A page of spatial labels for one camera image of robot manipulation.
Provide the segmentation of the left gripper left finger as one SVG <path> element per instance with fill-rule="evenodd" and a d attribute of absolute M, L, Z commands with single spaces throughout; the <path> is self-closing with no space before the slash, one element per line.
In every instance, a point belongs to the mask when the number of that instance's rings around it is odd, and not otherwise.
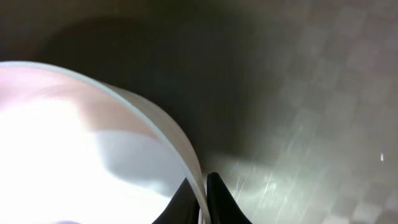
<path fill-rule="evenodd" d="M 199 204 L 187 179 L 152 224 L 198 224 Z"/>

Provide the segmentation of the white bowl with food residue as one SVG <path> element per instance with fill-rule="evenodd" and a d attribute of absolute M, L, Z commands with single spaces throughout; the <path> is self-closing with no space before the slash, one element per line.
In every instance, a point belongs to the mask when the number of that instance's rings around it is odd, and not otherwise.
<path fill-rule="evenodd" d="M 163 109 L 63 67 L 1 63 L 2 223 L 153 223 L 184 179 L 210 223 L 195 150 Z"/>

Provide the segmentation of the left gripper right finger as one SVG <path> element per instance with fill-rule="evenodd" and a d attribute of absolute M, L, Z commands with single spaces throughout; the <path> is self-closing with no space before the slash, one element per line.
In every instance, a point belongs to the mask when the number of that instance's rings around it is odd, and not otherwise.
<path fill-rule="evenodd" d="M 207 175 L 206 197 L 212 224 L 251 224 L 217 172 Z"/>

